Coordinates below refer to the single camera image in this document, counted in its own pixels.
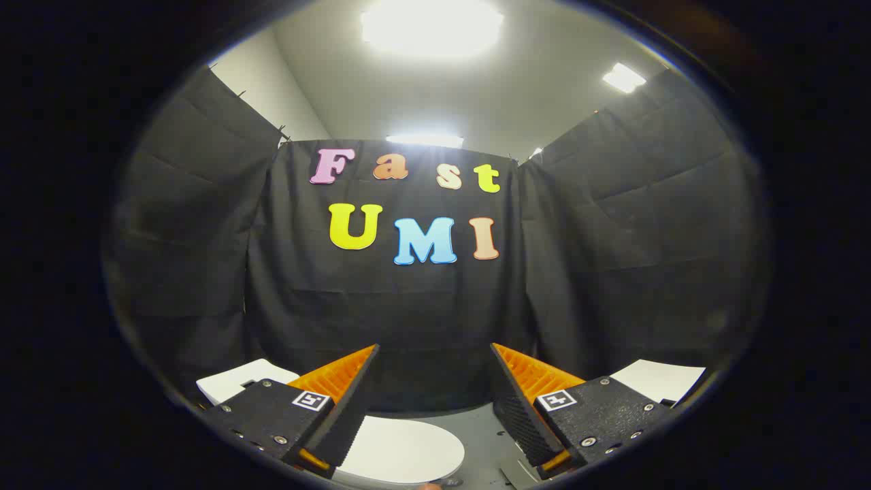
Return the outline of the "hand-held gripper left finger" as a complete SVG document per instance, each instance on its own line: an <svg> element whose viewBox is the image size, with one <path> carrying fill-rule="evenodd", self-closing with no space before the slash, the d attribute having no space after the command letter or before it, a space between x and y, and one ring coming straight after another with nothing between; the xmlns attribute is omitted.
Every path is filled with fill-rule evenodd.
<svg viewBox="0 0 871 490"><path fill-rule="evenodd" d="M374 384L379 344L328 363L291 382L262 378L204 412L215 431L329 480L357 437Z"/></svg>

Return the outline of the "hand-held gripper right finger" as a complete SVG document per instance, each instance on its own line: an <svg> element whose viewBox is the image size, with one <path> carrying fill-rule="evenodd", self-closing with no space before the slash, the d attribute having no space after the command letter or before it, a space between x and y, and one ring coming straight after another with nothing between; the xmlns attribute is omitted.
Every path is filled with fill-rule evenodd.
<svg viewBox="0 0 871 490"><path fill-rule="evenodd" d="M672 410L612 376L584 380L497 342L489 350L495 416L542 480L635 446Z"/></svg>

